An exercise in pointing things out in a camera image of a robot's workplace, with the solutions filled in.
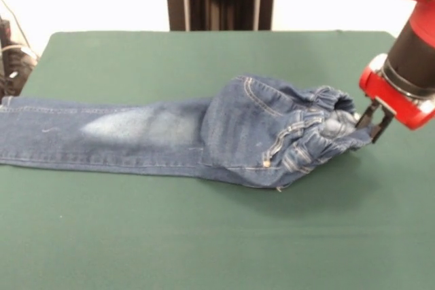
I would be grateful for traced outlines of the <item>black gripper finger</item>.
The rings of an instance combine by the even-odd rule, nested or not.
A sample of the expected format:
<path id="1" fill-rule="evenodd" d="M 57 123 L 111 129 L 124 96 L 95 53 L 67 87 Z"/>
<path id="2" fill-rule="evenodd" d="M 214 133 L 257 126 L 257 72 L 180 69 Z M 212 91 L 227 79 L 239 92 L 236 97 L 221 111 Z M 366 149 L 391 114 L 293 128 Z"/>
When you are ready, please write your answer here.
<path id="1" fill-rule="evenodd" d="M 393 119 L 394 117 L 392 115 L 385 113 L 383 119 L 372 127 L 370 131 L 371 143 L 376 143 L 378 141 Z"/>
<path id="2" fill-rule="evenodd" d="M 362 114 L 358 122 L 355 124 L 355 129 L 360 130 L 370 126 L 370 124 L 372 123 L 373 115 L 375 114 L 378 108 L 379 108 L 379 103 L 377 102 L 377 100 L 372 99 L 369 106 L 367 106 L 364 113 Z"/>

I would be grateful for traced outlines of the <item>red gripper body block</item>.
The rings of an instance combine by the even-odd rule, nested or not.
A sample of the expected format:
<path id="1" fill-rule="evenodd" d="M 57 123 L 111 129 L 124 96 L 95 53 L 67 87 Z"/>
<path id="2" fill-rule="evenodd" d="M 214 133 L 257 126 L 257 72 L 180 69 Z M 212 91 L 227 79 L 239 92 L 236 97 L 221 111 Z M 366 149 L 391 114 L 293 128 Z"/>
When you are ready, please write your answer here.
<path id="1" fill-rule="evenodd" d="M 363 70 L 359 86 L 379 107 L 410 130 L 416 130 L 434 118 L 434 96 L 413 98 L 393 86 L 385 76 L 387 55 L 375 56 Z"/>

